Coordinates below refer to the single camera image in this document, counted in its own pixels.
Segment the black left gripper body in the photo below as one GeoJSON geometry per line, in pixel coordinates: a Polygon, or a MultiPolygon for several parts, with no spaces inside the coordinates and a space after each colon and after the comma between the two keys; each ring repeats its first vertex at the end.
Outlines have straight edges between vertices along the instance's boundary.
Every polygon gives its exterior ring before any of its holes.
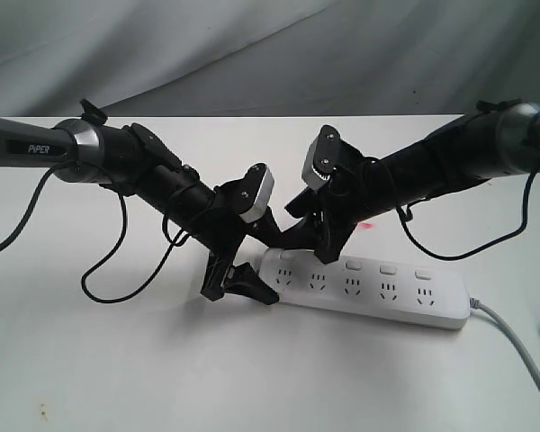
{"type": "Polygon", "coordinates": [[[232,201],[239,194],[239,180],[231,180],[214,188],[206,208],[190,224],[192,236],[209,250],[209,257],[200,290],[210,301],[217,301],[224,292],[224,280],[238,249],[246,236],[246,224],[235,211],[232,201]]]}

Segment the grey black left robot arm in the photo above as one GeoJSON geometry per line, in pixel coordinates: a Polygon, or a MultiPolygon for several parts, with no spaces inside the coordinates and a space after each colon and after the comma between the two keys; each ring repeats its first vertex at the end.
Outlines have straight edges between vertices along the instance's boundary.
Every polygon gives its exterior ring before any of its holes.
{"type": "Polygon", "coordinates": [[[121,233],[112,249],[82,275],[83,293],[92,301],[106,300],[87,287],[87,278],[119,250],[128,228],[125,199],[136,195],[161,213],[167,251],[189,238],[209,251],[201,293],[215,302],[225,294],[247,297],[265,305],[279,301],[250,264],[235,265],[245,237],[269,245],[280,235],[268,202],[275,180],[264,163],[243,177],[210,188],[198,172],[182,162],[161,139],[134,122],[121,128],[107,125],[106,114],[86,99],[78,118],[52,128],[0,118],[0,167],[40,167],[45,174],[34,190],[22,219],[0,243],[0,252],[22,233],[51,176],[74,184],[97,184],[117,194],[121,233]]]}

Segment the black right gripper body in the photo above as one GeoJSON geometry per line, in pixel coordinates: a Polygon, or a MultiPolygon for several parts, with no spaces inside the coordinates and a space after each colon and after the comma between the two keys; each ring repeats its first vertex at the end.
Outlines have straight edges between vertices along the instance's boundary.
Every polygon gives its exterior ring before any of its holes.
{"type": "Polygon", "coordinates": [[[368,198],[366,165],[367,158],[360,152],[342,155],[336,164],[329,161],[329,174],[312,165],[312,173],[320,180],[316,194],[322,214],[321,233],[314,255],[322,264],[338,261],[365,213],[368,198]]]}

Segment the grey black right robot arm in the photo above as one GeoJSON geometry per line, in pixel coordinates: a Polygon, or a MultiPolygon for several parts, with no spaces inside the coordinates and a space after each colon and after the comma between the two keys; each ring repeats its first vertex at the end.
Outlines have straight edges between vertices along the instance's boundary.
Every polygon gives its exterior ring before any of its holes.
{"type": "Polygon", "coordinates": [[[368,157],[330,125],[320,128],[301,171],[305,189],[285,207],[297,219],[277,242],[308,249],[324,264],[338,260],[357,224],[395,211],[400,225],[411,207],[459,193],[493,178],[527,177],[521,222],[509,234],[471,251],[476,255],[521,234],[527,226],[532,183],[540,173],[540,104],[479,101],[459,117],[406,148],[368,157]]]}

